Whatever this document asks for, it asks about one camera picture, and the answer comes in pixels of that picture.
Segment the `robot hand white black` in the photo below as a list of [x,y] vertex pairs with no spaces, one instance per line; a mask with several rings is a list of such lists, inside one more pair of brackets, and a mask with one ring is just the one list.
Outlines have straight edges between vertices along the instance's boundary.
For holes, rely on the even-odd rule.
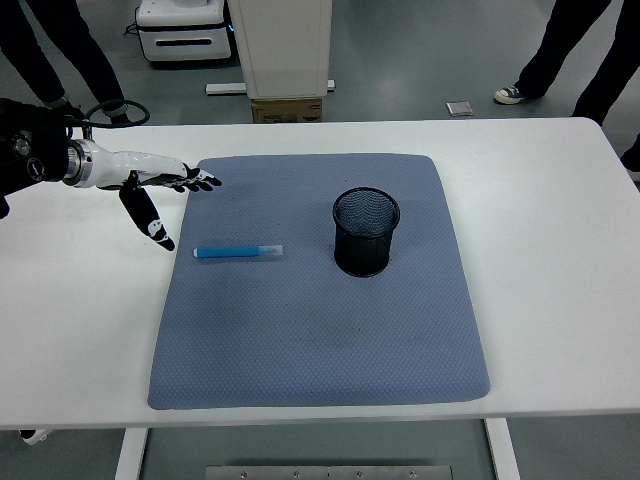
[[90,174],[92,186],[117,190],[125,210],[136,227],[168,251],[175,248],[161,217],[146,191],[147,186],[165,187],[178,193],[211,192],[222,182],[199,167],[191,168],[173,157],[141,152],[101,150]]

